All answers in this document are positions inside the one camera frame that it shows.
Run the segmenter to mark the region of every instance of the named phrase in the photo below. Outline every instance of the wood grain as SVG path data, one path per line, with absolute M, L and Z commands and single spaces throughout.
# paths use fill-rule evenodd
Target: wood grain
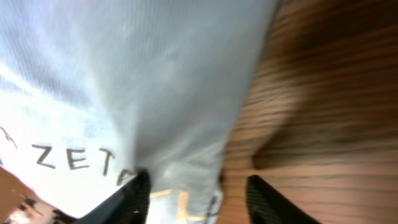
M 322 223 L 398 223 L 398 1 L 290 0 L 226 147 L 218 223 L 258 174 Z

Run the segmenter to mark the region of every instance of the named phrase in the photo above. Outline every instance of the blurry background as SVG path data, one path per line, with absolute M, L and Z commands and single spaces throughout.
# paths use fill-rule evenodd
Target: blurry background
M 322 223 L 398 223 L 398 1 L 285 1 L 269 38 L 218 223 L 249 223 L 250 174 Z

